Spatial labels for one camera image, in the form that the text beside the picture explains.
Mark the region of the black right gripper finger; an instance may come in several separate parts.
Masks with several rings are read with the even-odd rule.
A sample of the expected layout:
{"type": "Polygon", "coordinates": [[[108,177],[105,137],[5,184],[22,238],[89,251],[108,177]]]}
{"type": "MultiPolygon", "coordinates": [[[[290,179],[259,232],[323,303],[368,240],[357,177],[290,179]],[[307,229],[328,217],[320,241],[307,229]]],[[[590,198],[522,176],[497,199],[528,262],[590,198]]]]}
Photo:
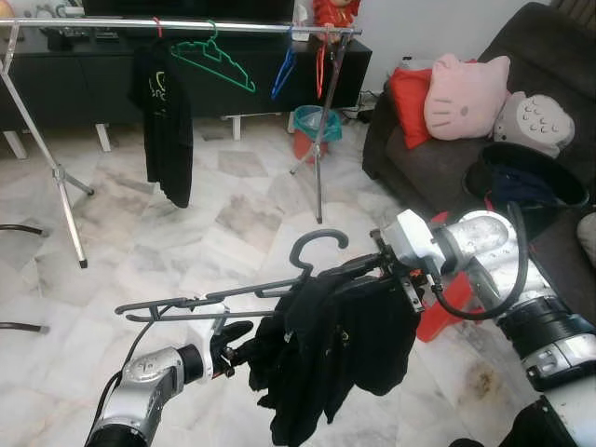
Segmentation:
{"type": "Polygon", "coordinates": [[[354,279],[374,271],[383,261],[383,256],[379,252],[371,252],[371,254],[354,257],[354,259],[345,261],[344,264],[337,265],[336,267],[325,269],[322,272],[322,276],[354,279]]]}

